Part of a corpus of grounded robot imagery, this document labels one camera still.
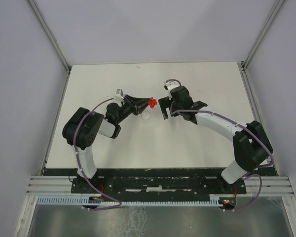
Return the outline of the orange round charging case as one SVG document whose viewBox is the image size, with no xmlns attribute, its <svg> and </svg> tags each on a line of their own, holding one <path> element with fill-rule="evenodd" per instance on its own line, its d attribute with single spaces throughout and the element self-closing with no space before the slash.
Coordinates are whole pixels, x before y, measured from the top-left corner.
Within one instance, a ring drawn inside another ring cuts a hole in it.
<svg viewBox="0 0 296 237">
<path fill-rule="evenodd" d="M 151 109 L 153 109 L 157 105 L 157 100 L 154 99 L 153 97 L 150 98 L 148 105 Z"/>
</svg>

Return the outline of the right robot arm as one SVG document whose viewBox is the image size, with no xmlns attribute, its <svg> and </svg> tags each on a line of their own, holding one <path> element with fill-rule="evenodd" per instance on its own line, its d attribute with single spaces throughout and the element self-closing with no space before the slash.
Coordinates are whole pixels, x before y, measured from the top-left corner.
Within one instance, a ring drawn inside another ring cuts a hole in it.
<svg viewBox="0 0 296 237">
<path fill-rule="evenodd" d="M 234 161 L 216 181 L 220 192 L 230 192 L 238 179 L 274 164 L 273 148 L 260 122 L 243 123 L 223 116 L 206 103 L 193 101 L 188 89 L 174 79 L 165 81 L 164 88 L 168 95 L 158 100 L 164 119 L 182 116 L 184 120 L 209 128 L 232 142 Z"/>
</svg>

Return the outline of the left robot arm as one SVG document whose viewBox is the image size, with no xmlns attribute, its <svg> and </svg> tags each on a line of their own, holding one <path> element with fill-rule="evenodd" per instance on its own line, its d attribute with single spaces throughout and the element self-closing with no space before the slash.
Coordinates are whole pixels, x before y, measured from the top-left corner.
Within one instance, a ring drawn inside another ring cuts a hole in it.
<svg viewBox="0 0 296 237">
<path fill-rule="evenodd" d="M 83 177 L 82 187 L 93 193 L 99 188 L 99 180 L 95 178 L 97 167 L 94 162 L 92 144 L 98 134 L 115 139 L 120 131 L 120 123 L 131 114 L 138 116 L 147 107 L 154 108 L 157 101 L 150 98 L 137 98 L 124 94 L 118 89 L 113 98 L 109 98 L 99 105 L 110 102 L 106 113 L 83 107 L 78 108 L 65 124 L 62 136 L 67 144 L 72 146 L 76 156 L 77 174 Z"/>
</svg>

